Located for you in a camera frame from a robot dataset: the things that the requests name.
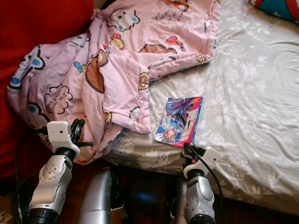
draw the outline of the cloud print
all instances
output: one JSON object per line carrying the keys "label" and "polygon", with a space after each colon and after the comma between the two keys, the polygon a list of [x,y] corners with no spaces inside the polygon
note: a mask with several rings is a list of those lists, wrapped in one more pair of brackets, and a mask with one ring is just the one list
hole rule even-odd
{"label": "cloud print", "polygon": [[57,114],[63,114],[72,99],[73,95],[70,93],[69,87],[61,84],[50,87],[48,93],[43,97],[47,112],[53,113],[57,108],[55,110]]}

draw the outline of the bed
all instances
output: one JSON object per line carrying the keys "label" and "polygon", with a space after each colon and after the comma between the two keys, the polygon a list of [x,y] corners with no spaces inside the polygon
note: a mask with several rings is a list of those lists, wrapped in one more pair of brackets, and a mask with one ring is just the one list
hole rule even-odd
{"label": "bed", "polygon": [[181,174],[182,149],[154,136],[167,98],[194,96],[204,98],[194,143],[221,152],[224,196],[299,215],[298,25],[223,1],[215,59],[151,83],[151,134],[125,129],[104,158]]}

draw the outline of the cartoon bear print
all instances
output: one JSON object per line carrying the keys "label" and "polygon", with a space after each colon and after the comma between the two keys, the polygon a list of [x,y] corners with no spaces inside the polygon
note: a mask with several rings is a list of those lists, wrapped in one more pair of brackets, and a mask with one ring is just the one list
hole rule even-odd
{"label": "cartoon bear print", "polygon": [[111,122],[112,120],[112,113],[111,112],[104,112],[104,121]]}
{"label": "cartoon bear print", "polygon": [[166,53],[173,53],[176,54],[177,51],[174,48],[164,47],[162,44],[145,44],[143,48],[139,52],[142,53],[156,53],[156,54],[166,54]]}
{"label": "cartoon bear print", "polygon": [[189,8],[187,1],[188,0],[161,0],[169,5],[173,5],[179,10],[185,12]]}
{"label": "cartoon bear print", "polygon": [[88,84],[97,92],[104,93],[104,77],[99,68],[108,63],[108,57],[105,52],[100,49],[87,65],[85,78]]}
{"label": "cartoon bear print", "polygon": [[138,89],[139,90],[145,90],[149,87],[149,75],[146,72],[143,72],[139,75],[139,85]]}
{"label": "cartoon bear print", "polygon": [[207,55],[196,55],[197,60],[202,63],[205,62],[209,57]]}
{"label": "cartoon bear print", "polygon": [[139,22],[136,10],[116,11],[106,21],[107,27],[114,27],[121,32],[131,29]]}

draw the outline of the anime character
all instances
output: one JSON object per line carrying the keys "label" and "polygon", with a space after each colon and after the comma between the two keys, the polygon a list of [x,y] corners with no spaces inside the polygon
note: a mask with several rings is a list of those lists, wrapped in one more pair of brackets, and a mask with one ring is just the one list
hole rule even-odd
{"label": "anime character", "polygon": [[185,12],[189,8],[187,1],[188,0],[162,0],[163,2],[177,7],[179,10]]}
{"label": "anime character", "polygon": [[125,43],[124,41],[121,39],[121,35],[120,34],[113,34],[110,37],[111,41],[110,44],[112,46],[117,47],[119,50],[123,49],[125,47]]}
{"label": "anime character", "polygon": [[145,44],[144,47],[139,51],[142,53],[157,53],[157,54],[166,54],[166,53],[173,53],[176,54],[177,51],[174,48],[164,47],[162,44]]}
{"label": "anime character", "polygon": [[162,116],[162,128],[166,130],[163,134],[165,143],[172,143],[176,139],[178,133],[187,131],[190,124],[189,110],[193,105],[189,99],[172,100],[174,104],[171,109],[164,111]]}

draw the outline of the pink blanket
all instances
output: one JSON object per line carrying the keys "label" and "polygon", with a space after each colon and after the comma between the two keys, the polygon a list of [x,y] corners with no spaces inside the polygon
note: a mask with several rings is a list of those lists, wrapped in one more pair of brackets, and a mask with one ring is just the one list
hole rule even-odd
{"label": "pink blanket", "polygon": [[94,146],[75,162],[87,164],[109,153],[124,127],[150,133],[149,83],[214,57],[219,12],[220,0],[118,0],[96,9],[88,32],[24,57],[7,99],[33,128],[85,119],[82,140]]}

